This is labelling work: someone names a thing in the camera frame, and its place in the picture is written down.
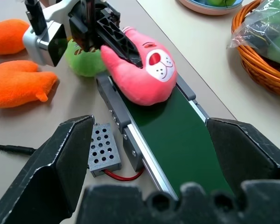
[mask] table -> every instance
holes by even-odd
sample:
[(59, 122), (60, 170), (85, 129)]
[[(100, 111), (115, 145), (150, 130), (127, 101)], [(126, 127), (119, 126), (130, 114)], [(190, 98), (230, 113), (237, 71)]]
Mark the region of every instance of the table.
[(138, 2), (233, 116), (254, 125), (280, 148), (280, 97), (249, 78), (236, 49), (226, 50), (234, 14), (198, 14), (179, 0)]
[[(113, 6), (122, 13), (121, 26), (132, 25), (140, 32), (150, 35), (163, 43), (175, 59), (179, 73), (197, 94), (197, 101), (212, 117), (234, 119), (228, 109), (222, 104), (207, 84), (190, 66), (174, 44), (158, 28), (149, 15), (136, 0), (111, 0)], [(15, 0), (0, 1), (0, 21), (19, 18), (27, 21), (25, 6)], [(29, 60), (25, 51), (11, 56), (0, 56), (0, 63), (10, 60)], [(20, 145), (38, 148), (57, 126), (64, 120), (93, 114), (96, 122), (110, 122), (113, 134), (119, 148), (123, 168), (117, 173), (132, 176), (134, 171), (124, 153), (122, 136), (117, 130), (107, 107), (97, 91), (95, 80), (75, 76), (63, 58), (57, 67), (40, 66), (41, 70), (50, 70), (59, 77), (59, 85), (53, 87), (46, 103), (32, 102), (26, 105), (0, 110), (0, 144)], [(27, 162), (28, 157), (0, 152), (0, 198)], [(119, 183), (108, 176), (93, 178), (90, 172), (86, 174), (84, 187), (98, 183)], [(138, 185), (143, 197), (155, 190), (150, 177), (145, 172), (139, 179), (128, 183)], [(71, 219), (62, 223), (74, 223), (77, 213)]]

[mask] red wire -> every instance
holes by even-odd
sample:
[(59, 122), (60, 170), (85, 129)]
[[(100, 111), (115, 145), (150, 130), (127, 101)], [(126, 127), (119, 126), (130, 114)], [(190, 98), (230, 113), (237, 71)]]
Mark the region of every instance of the red wire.
[(144, 170), (145, 170), (145, 168), (143, 168), (139, 173), (137, 173), (135, 176), (132, 176), (132, 177), (118, 176), (107, 169), (104, 170), (104, 173), (107, 174), (109, 177), (112, 177), (113, 179), (118, 180), (118, 181), (133, 181), (133, 180), (136, 180), (138, 177), (140, 177), (141, 174), (144, 172)]

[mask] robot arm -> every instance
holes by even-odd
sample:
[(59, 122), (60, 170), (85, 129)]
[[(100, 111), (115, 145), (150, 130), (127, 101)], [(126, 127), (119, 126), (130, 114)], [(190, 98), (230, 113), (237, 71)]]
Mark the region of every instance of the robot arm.
[(120, 13), (101, 0), (62, 0), (44, 10), (38, 0), (26, 0), (31, 26), (23, 41), (38, 64), (57, 66), (73, 40), (88, 52), (92, 46), (112, 48), (120, 58), (142, 68), (136, 46), (119, 29)]

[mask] green conveyor belt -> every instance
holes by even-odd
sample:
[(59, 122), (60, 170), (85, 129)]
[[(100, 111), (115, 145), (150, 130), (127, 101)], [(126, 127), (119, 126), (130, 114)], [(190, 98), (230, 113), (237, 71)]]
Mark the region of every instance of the green conveyor belt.
[(119, 93), (177, 195), (185, 182), (197, 182), (208, 193), (231, 192), (205, 124), (177, 87), (167, 102), (149, 107)]

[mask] orange plush toy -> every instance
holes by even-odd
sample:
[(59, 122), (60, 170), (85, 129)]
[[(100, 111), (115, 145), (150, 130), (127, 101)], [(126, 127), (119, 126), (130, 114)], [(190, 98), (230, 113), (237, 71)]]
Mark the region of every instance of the orange plush toy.
[(24, 50), (23, 35), (29, 24), (18, 19), (0, 22), (0, 55), (15, 54)]
[(57, 81), (57, 76), (49, 71), (37, 72), (37, 67), (31, 61), (0, 64), (0, 108), (48, 100), (47, 94)]

